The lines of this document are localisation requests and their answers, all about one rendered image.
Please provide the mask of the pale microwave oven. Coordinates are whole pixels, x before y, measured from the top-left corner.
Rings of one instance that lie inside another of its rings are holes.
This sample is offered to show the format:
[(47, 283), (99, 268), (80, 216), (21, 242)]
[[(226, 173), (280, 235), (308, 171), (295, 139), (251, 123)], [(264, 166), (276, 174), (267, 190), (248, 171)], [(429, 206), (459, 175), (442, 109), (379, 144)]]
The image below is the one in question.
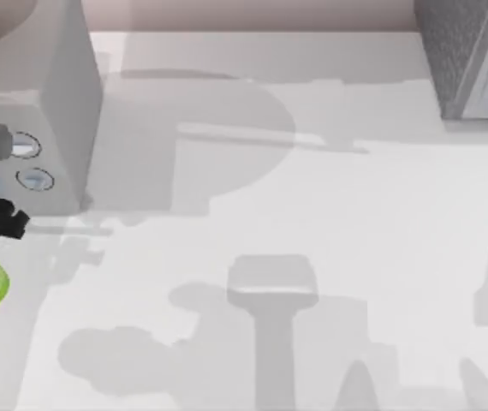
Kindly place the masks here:
[[(78, 213), (102, 103), (82, 1), (0, 0), (0, 198), (35, 217)], [(11, 156), (18, 131), (39, 140), (36, 158)], [(29, 168), (54, 187), (22, 187), (15, 174)]]

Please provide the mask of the large round microwave knob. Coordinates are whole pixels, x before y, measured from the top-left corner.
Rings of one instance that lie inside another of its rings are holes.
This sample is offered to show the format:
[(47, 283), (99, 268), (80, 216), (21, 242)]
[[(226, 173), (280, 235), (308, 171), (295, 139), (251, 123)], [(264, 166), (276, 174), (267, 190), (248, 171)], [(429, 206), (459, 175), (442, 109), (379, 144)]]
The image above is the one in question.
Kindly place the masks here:
[(32, 134), (25, 132), (13, 133), (13, 145), (11, 156), (14, 158), (36, 158), (42, 151), (42, 146), (38, 139)]

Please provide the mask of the small round microwave knob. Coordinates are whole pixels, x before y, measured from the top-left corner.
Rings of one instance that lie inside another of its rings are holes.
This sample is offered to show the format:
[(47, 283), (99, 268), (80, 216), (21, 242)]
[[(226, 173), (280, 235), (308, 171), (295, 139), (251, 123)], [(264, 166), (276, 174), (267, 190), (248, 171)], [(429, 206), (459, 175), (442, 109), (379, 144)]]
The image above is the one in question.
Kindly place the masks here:
[(41, 168), (29, 168), (17, 171), (15, 179), (22, 187), (34, 192), (48, 191), (55, 185), (55, 179), (52, 174)]

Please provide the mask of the grey cabinet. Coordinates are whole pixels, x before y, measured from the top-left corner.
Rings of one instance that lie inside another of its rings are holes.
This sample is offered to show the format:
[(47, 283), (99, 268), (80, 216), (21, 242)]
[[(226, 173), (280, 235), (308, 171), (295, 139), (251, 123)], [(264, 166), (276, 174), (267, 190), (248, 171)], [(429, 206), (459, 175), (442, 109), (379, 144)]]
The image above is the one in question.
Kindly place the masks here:
[(488, 0), (414, 0), (442, 118), (488, 119)]

